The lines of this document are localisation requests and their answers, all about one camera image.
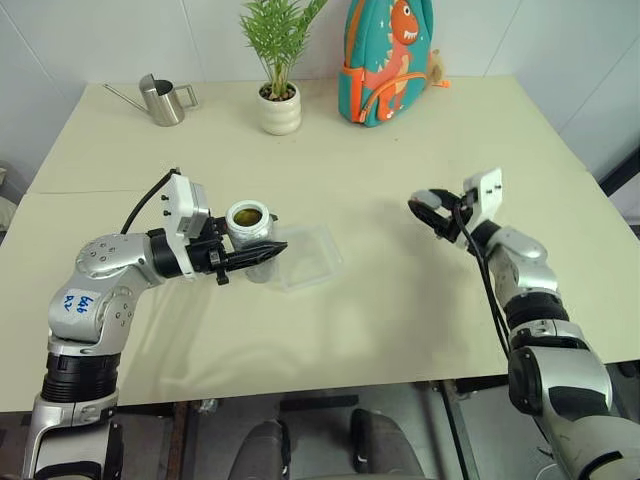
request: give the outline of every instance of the black cable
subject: black cable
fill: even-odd
[[[496,301],[496,297],[493,293],[493,287],[491,286],[491,277],[489,276],[489,268],[487,266],[486,259],[478,244],[473,239],[469,231],[467,230],[466,225],[464,224],[464,220],[462,219],[462,215],[460,213],[460,203],[456,203],[453,207],[453,218],[460,228],[460,231],[467,239],[469,243],[469,247],[471,248],[471,253],[476,258],[478,262],[478,268],[480,269],[480,276],[482,277],[482,283],[484,285],[485,292],[487,294],[487,300],[489,301],[489,307],[491,308],[491,315],[493,317],[493,323],[496,327],[496,333],[498,334],[498,340],[500,340],[500,346],[502,347],[502,351],[505,356],[509,356],[509,346],[507,343],[507,339],[509,338],[509,331],[504,322],[504,318],[502,318],[502,313],[500,312],[500,306]]]
[[[180,175],[180,170],[178,170],[177,168],[172,168],[164,175],[164,177],[160,179],[158,183],[156,183],[153,187],[151,187],[151,190],[145,193],[144,197],[140,199],[140,201],[137,203],[137,205],[133,208],[133,210],[127,217],[127,221],[124,222],[124,225],[122,226],[122,230],[120,230],[120,233],[122,235],[124,235],[129,231],[129,227],[131,227],[131,224],[138,216],[138,213],[140,213],[140,210],[142,210],[142,207],[144,207],[145,204],[151,199],[151,197],[153,197],[156,193],[160,191],[162,187],[166,185],[166,183],[171,178],[171,175],[173,175],[174,173],[177,173],[178,175]]]

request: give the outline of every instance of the potted plant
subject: potted plant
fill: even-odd
[[[300,89],[289,81],[309,38],[309,26],[327,0],[255,0],[240,16],[249,46],[253,47],[269,81],[258,90],[260,124],[273,135],[295,131],[302,121]]]

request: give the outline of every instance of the watering can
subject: watering can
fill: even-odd
[[[171,127],[184,120],[185,107],[180,103],[180,99],[176,93],[178,90],[186,89],[189,93],[191,104],[187,105],[186,108],[198,106],[198,99],[195,93],[193,93],[193,87],[191,85],[174,87],[173,83],[169,80],[156,80],[152,74],[142,77],[138,84],[146,108],[107,83],[105,83],[103,87],[130,103],[138,110],[149,115],[156,125],[160,125],[161,127]]]

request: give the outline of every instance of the green plant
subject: green plant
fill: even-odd
[[[270,100],[287,97],[289,74],[309,38],[309,25],[327,0],[255,0],[245,6],[250,15],[240,23],[249,46],[258,54],[271,85]]]

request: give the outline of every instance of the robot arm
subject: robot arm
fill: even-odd
[[[262,263],[287,246],[262,242],[227,253],[224,217],[210,216],[202,187],[172,172],[166,183],[165,228],[126,233],[130,218],[123,233],[88,243],[51,301],[47,374],[34,402],[25,479],[119,478],[122,432],[111,418],[120,353],[140,295],[166,278],[194,279],[196,272],[215,273],[226,284],[226,272]]]
[[[409,207],[438,236],[479,254],[493,274],[509,332],[512,404],[534,418],[568,478],[637,480],[640,426],[611,416],[611,380],[580,327],[569,322],[545,248],[492,222],[502,201],[501,171],[471,177],[464,188],[461,198],[416,192]],[[454,214],[440,216],[441,207]]]

